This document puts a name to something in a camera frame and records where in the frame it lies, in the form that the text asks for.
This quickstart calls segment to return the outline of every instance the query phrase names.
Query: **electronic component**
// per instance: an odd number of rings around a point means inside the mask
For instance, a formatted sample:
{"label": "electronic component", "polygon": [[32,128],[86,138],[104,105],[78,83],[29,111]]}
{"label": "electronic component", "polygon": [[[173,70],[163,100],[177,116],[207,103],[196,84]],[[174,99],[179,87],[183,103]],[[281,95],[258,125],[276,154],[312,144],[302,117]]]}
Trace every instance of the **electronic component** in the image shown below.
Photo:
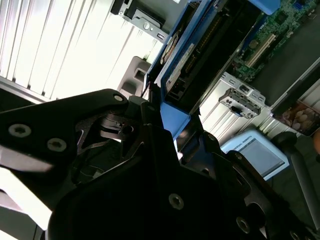
{"label": "electronic component", "polygon": [[283,11],[279,12],[278,15],[276,16],[276,18],[274,19],[274,21],[281,25],[285,22],[285,20],[287,20],[288,15],[285,14]]}
{"label": "electronic component", "polygon": [[[296,3],[303,7],[297,10],[295,6]],[[315,10],[318,4],[319,0],[308,0],[305,4],[303,1],[282,0],[280,9],[274,14],[269,16],[262,14],[251,33],[244,40],[240,54],[234,59],[237,67],[235,69],[230,67],[227,71],[232,74],[234,74],[234,72],[241,74],[243,81],[255,81],[257,75],[269,60],[281,51],[286,42],[290,41],[292,34],[294,34],[301,25],[315,19],[316,13],[315,11],[312,12],[312,10]],[[257,48],[259,48],[262,43],[265,43],[271,34],[276,35],[275,40],[254,64],[249,64],[248,66],[247,63],[252,59],[252,56],[257,53]],[[253,40],[260,43],[256,49],[252,49],[249,46]]]}
{"label": "electronic component", "polygon": [[250,43],[249,43],[249,48],[251,49],[256,49],[257,46],[259,45],[259,42],[255,39],[253,39]]}
{"label": "electronic component", "polygon": [[260,114],[260,108],[257,105],[241,94],[241,92],[232,88],[228,89],[219,98],[219,102],[230,108],[231,112],[239,117],[252,119]]}
{"label": "electronic component", "polygon": [[237,116],[246,119],[252,119],[260,114],[266,100],[260,92],[227,72],[222,75],[221,81],[231,88],[219,98],[220,103],[230,108]]}
{"label": "electronic component", "polygon": [[245,63],[248,68],[251,68],[259,57],[264,53],[264,51],[270,46],[270,44],[275,40],[276,35],[271,33],[269,37],[261,44],[261,46],[255,51],[251,58]]}

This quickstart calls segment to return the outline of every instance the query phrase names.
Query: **circuit board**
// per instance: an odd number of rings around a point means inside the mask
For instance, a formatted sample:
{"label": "circuit board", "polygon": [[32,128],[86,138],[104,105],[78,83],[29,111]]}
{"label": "circuit board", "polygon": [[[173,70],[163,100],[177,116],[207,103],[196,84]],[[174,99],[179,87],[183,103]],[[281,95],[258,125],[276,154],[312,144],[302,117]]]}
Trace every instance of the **circuit board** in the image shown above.
{"label": "circuit board", "polygon": [[318,4],[320,0],[282,0],[274,14],[262,13],[228,72],[244,82],[252,82],[295,31],[317,17]]}

